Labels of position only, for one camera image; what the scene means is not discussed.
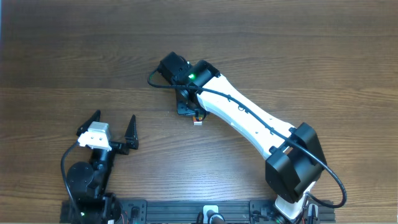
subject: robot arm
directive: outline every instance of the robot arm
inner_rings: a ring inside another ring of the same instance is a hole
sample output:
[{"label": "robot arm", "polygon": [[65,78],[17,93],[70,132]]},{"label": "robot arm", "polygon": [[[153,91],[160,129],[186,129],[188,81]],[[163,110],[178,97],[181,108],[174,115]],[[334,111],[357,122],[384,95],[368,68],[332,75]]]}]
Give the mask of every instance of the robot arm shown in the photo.
[{"label": "robot arm", "polygon": [[[160,62],[156,71],[171,85],[180,87],[176,88],[178,114],[195,114],[198,117],[198,113],[213,113],[256,147],[266,160],[267,183],[278,194],[275,207],[289,220],[295,220],[302,213],[305,194],[320,178],[323,167],[286,140],[273,134],[259,119],[288,138],[289,142],[296,142],[326,164],[316,132],[306,123],[295,128],[266,113],[240,94],[215,67],[204,60],[192,66],[183,57],[172,52]],[[150,80],[149,83],[159,87]],[[214,91],[228,95],[229,98],[217,95]],[[231,97],[246,105],[259,119],[239,107],[237,102],[230,100]]]}]

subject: wooden tabletop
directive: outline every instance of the wooden tabletop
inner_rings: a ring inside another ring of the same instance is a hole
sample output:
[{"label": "wooden tabletop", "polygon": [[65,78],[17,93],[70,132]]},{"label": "wooden tabletop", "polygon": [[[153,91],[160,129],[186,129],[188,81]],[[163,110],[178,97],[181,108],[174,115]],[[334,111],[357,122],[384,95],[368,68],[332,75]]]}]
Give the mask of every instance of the wooden tabletop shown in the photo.
[{"label": "wooden tabletop", "polygon": [[[169,52],[212,63],[279,119],[315,128],[348,192],[339,222],[397,221],[397,1],[3,0],[0,222],[58,222],[60,160],[95,110],[139,150],[109,191],[147,200],[275,198],[264,160],[214,115],[178,116],[148,73]],[[67,168],[87,161],[75,149]],[[313,193],[339,202],[324,172]]]}]

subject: wood grain surface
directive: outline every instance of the wood grain surface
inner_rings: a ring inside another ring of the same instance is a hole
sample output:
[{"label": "wood grain surface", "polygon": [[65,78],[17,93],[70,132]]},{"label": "wood grain surface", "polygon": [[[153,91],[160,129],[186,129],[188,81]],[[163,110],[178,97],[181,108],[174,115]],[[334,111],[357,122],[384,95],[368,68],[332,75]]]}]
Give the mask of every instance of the wood grain surface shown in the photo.
[{"label": "wood grain surface", "polygon": [[[3,0],[0,222],[58,222],[60,159],[100,109],[140,148],[108,189],[148,200],[275,198],[264,160],[216,116],[178,116],[147,74],[170,51],[204,59],[283,121],[318,133],[348,191],[339,222],[397,221],[398,1]],[[67,167],[86,161],[79,148]],[[326,173],[314,194],[338,202]]]}]

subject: small white object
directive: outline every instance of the small white object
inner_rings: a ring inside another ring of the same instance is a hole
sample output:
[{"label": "small white object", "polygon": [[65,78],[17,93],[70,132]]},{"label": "small white object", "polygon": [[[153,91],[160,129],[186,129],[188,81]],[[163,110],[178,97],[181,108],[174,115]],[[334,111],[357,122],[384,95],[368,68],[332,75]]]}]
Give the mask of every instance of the small white object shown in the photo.
[{"label": "small white object", "polygon": [[205,205],[203,206],[203,223],[208,223],[209,217],[207,217],[207,212],[212,210],[215,213],[218,213],[218,206],[217,205]]},{"label": "small white object", "polygon": [[111,133],[109,132],[109,124],[102,122],[92,122],[88,130],[80,135],[78,142],[81,147],[88,146],[92,149],[112,150],[109,145]]},{"label": "small white object", "polygon": [[278,209],[281,214],[283,214],[286,218],[293,220],[295,219],[302,211],[304,201],[305,201],[305,194],[309,192],[312,187],[315,185],[315,181],[312,182],[307,189],[305,189],[303,196],[298,202],[289,203],[281,196],[278,195],[275,201],[275,208]]},{"label": "small white object", "polygon": [[[280,132],[287,138],[291,135],[289,128],[293,127],[293,125],[273,117],[255,105],[252,101],[238,92],[229,83],[225,76],[220,75],[218,78],[213,77],[203,87],[231,95],[233,98],[246,105],[250,110],[257,114],[258,117],[273,127],[276,131]],[[241,133],[251,142],[251,144],[254,145],[254,147],[256,147],[264,160],[271,155],[269,149],[272,146],[279,147],[284,142],[284,140],[280,137],[276,136],[275,134],[271,134],[271,132],[251,114],[245,112],[242,108],[239,108],[238,104],[235,102],[229,101],[229,99],[223,96],[206,91],[197,94],[197,97],[200,106],[210,113],[219,116],[239,133]]]}]

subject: wooden table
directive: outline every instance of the wooden table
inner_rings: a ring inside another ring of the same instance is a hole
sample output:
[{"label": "wooden table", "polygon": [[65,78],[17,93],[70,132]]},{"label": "wooden table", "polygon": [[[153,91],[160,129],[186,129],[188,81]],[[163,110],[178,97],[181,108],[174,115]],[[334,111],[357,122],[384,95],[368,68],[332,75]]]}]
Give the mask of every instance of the wooden table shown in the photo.
[{"label": "wooden table", "polygon": [[[275,198],[264,160],[216,116],[178,116],[148,73],[170,51],[205,59],[283,121],[318,133],[348,202],[339,222],[396,222],[397,1],[3,0],[0,222],[58,222],[60,159],[97,110],[123,140],[109,191],[148,200]],[[87,161],[79,148],[67,168]],[[324,173],[314,194],[340,201]]]}]

